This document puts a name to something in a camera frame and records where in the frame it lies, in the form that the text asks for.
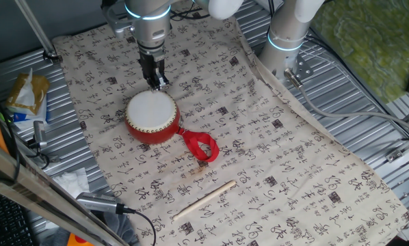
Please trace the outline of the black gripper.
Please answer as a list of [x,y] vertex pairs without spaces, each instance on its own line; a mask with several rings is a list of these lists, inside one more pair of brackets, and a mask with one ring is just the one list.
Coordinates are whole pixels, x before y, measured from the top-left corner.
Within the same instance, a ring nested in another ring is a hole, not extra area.
[[168,79],[163,71],[165,68],[164,43],[157,46],[144,46],[139,43],[138,48],[140,52],[139,63],[147,84],[153,90],[166,90]]

